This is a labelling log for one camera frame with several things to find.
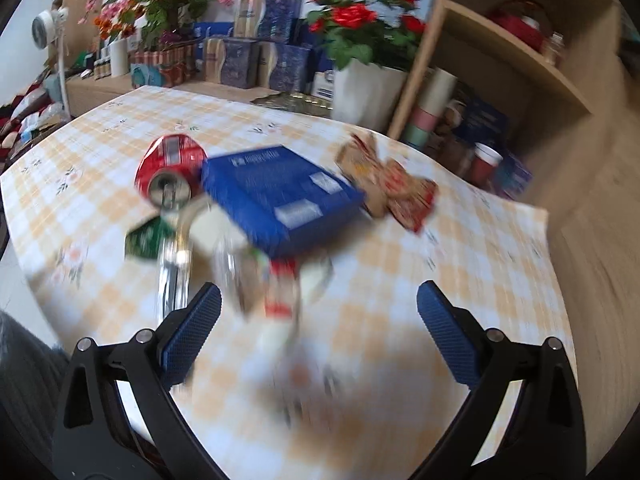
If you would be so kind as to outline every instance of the yellow checkered tablecloth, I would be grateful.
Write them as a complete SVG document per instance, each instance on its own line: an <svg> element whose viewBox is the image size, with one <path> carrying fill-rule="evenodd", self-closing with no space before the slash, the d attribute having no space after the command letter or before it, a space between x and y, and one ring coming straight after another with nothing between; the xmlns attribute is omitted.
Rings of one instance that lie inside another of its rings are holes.
<svg viewBox="0 0 640 480"><path fill-rule="evenodd" d="M308 116L145 87L68 124L2 176L20 265L63 345L129 340L154 326L157 271L124 259L126 233L152 216L133 180L153 139L185 132L209 156L284 144L336 171L359 128ZM332 256L334 277L302 312L300 344L274 369L259 327L224 309L178 405L232 480L407 478L466 396L416 311L433 279L451 303L514 341L564 343L571 331L545 238L546 212L481 192L398 142L391 156L440 187L420 235L391 216L370 222ZM495 450L516 390L480 458Z"/></svg>

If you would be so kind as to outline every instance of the white flower pot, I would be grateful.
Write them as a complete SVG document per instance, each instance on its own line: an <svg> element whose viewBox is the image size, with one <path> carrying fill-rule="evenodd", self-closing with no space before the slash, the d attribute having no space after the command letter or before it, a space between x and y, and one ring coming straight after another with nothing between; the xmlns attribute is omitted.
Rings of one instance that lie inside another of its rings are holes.
<svg viewBox="0 0 640 480"><path fill-rule="evenodd" d="M109 44L111 57L111 77L118 77L129 73L129 47L127 38L112 41Z"/></svg>
<svg viewBox="0 0 640 480"><path fill-rule="evenodd" d="M382 132L396 106L406 72L351 59L334 72L331 118Z"/></svg>

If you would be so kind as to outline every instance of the tray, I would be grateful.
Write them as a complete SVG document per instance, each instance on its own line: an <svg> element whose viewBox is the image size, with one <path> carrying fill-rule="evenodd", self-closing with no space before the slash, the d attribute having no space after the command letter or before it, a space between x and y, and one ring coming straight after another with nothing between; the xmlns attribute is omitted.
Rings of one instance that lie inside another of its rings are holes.
<svg viewBox="0 0 640 480"><path fill-rule="evenodd" d="M325 119L331 117L331 101L300 92L280 92L267 97L259 97L251 103L272 110L284 110Z"/></svg>

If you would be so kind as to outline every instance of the red soda can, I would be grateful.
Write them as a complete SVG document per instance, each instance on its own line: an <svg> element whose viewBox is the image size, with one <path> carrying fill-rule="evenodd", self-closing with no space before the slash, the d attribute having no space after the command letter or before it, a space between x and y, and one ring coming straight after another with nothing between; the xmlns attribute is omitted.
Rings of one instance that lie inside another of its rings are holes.
<svg viewBox="0 0 640 480"><path fill-rule="evenodd" d="M200 171L207 154L185 134L154 140L136 171L136 188L161 209L179 209L202 191Z"/></svg>

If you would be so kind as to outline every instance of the green wrapper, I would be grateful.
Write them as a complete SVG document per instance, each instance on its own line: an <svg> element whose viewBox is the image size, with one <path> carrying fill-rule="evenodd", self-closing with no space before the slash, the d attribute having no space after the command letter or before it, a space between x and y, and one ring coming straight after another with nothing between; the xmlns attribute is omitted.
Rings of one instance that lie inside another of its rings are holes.
<svg viewBox="0 0 640 480"><path fill-rule="evenodd" d="M162 240L173 236L174 228L160 216L155 216L129 231L124 241L124 255L155 261Z"/></svg>

